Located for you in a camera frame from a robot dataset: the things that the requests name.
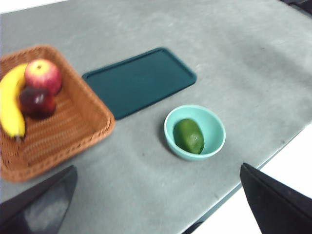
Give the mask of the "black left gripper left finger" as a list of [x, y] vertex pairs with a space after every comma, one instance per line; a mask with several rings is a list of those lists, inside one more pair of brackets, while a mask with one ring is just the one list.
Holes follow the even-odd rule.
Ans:
[[0, 204], [2, 234], [57, 234], [71, 204], [78, 172], [69, 166]]

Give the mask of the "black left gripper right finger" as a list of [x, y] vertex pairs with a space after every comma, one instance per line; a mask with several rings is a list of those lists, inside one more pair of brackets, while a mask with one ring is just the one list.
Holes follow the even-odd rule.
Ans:
[[263, 234], [310, 234], [312, 199], [243, 163], [240, 180]]

